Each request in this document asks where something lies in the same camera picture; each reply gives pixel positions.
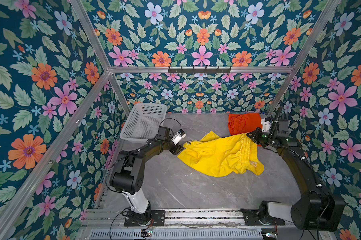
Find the orange shorts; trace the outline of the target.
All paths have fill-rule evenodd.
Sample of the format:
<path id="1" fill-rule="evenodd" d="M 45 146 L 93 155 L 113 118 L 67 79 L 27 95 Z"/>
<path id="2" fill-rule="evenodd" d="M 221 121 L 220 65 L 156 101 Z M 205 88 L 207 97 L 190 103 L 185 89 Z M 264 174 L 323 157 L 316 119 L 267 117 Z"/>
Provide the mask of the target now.
<path id="1" fill-rule="evenodd" d="M 228 129 L 231 136 L 251 133 L 257 128 L 262 129 L 261 116 L 259 113 L 228 115 Z"/>

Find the yellow shorts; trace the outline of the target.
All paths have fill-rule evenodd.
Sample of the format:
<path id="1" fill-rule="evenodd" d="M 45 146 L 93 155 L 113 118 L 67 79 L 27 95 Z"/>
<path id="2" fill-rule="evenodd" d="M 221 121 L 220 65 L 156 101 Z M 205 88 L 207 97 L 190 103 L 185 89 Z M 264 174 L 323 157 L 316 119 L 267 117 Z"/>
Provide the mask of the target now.
<path id="1" fill-rule="evenodd" d="M 257 144 L 246 134 L 221 138 L 214 132 L 199 141 L 186 142 L 178 158 L 192 169 L 210 177 L 225 177 L 247 171 L 259 176 L 264 165 L 258 160 Z"/>

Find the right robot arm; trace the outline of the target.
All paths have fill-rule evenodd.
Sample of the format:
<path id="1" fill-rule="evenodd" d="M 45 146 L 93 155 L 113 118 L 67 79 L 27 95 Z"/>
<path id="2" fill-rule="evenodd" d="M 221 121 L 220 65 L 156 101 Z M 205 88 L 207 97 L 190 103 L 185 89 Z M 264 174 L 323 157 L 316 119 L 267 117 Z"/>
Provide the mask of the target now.
<path id="1" fill-rule="evenodd" d="M 299 140 L 285 135 L 265 134 L 260 128 L 247 136 L 263 148 L 271 146 L 288 165 L 298 185 L 301 198 L 293 205 L 262 201 L 255 223 L 264 225 L 289 222 L 300 230 L 336 231 L 345 207 L 322 183 L 308 162 Z"/>

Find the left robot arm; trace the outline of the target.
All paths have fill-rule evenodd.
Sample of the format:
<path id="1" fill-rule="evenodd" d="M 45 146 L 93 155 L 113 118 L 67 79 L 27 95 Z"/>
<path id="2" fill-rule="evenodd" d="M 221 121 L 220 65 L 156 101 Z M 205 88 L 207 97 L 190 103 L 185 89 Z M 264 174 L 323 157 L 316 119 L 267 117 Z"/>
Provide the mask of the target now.
<path id="1" fill-rule="evenodd" d="M 120 152 L 110 174 L 109 185 L 122 194 L 129 203 L 127 217 L 135 223 L 146 226 L 152 221 L 152 210 L 149 200 L 141 187 L 144 180 L 145 164 L 151 158 L 164 151 L 177 155 L 182 149 L 180 141 L 185 135 L 175 137 L 159 137 L 149 140 L 144 146 L 129 152 Z"/>

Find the white plastic basket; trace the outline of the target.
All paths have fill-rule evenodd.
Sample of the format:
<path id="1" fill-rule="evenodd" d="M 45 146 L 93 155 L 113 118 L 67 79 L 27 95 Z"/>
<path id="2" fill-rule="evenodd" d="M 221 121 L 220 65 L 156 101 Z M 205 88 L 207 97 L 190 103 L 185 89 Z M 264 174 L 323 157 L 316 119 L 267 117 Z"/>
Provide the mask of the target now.
<path id="1" fill-rule="evenodd" d="M 167 106 L 162 104 L 136 104 L 120 133 L 122 140 L 144 144 L 158 133 L 161 122 L 165 119 Z"/>

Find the aluminium mounting rail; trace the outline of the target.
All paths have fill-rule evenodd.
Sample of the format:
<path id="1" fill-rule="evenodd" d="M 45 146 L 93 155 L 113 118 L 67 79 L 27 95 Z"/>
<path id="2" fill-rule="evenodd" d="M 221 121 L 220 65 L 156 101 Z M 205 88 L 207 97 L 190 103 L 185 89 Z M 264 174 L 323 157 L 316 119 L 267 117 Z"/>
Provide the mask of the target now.
<path id="1" fill-rule="evenodd" d="M 260 228 L 295 228 L 291 221 L 274 218 L 259 218 L 257 209 L 166 209 L 153 210 L 148 222 L 142 222 L 132 213 L 121 214 L 117 209 L 88 210 L 82 220 L 83 227 L 260 227 Z"/>

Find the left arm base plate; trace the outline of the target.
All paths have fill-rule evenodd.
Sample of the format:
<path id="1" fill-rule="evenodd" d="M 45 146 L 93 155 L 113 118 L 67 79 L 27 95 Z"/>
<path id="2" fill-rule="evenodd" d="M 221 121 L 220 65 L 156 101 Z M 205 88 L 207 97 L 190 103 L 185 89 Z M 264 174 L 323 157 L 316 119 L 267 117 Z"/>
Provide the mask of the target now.
<path id="1" fill-rule="evenodd" d="M 134 213 L 129 210 L 126 214 L 124 226 L 125 227 L 163 227 L 165 221 L 166 211 L 164 210 L 150 210 L 144 214 Z"/>

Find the black hook rail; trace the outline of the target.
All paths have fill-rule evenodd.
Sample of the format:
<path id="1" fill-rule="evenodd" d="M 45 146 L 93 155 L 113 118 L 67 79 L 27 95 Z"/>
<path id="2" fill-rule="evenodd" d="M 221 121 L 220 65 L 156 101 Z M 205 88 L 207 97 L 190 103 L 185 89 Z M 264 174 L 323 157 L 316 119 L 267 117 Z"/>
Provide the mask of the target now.
<path id="1" fill-rule="evenodd" d="M 227 74 L 231 67 L 169 67 L 169 74 Z"/>

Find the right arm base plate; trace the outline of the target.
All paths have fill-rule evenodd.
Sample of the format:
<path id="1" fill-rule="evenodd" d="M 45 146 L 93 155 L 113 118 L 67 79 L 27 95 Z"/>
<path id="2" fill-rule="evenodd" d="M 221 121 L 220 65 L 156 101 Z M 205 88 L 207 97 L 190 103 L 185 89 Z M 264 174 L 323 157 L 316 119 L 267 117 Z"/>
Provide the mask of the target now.
<path id="1" fill-rule="evenodd" d="M 261 210 L 240 209 L 246 226 L 285 226 L 284 220 L 274 218 Z"/>

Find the aluminium frame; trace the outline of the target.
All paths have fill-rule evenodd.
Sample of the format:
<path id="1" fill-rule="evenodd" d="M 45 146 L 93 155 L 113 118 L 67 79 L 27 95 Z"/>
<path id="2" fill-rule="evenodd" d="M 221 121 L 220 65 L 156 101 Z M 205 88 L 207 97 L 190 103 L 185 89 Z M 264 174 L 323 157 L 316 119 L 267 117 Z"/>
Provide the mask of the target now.
<path id="1" fill-rule="evenodd" d="M 261 74 L 144 73 L 230 67 L 309 32 L 341 1 L 0 1 L 0 240 L 71 239 L 100 194 L 130 108 L 239 113 L 268 108 Z"/>

